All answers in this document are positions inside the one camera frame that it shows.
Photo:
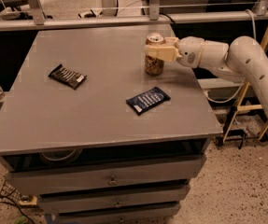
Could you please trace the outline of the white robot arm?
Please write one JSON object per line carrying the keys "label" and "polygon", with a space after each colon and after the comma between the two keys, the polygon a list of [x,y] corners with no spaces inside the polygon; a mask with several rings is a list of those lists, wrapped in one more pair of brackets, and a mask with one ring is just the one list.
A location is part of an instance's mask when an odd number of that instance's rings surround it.
{"label": "white robot arm", "polygon": [[161,44],[146,44],[145,53],[166,62],[200,67],[233,82],[247,80],[268,118],[268,57],[255,39],[240,36],[227,44],[194,36],[166,37]]}

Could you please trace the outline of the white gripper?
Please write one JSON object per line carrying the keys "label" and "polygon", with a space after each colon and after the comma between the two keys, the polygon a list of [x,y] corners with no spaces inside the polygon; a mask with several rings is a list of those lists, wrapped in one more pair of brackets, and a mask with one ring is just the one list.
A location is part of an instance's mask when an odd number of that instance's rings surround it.
{"label": "white gripper", "polygon": [[199,66],[205,45],[203,38],[188,36],[179,40],[178,37],[166,37],[165,43],[169,46],[145,45],[144,51],[148,56],[165,62],[177,60],[186,67]]}

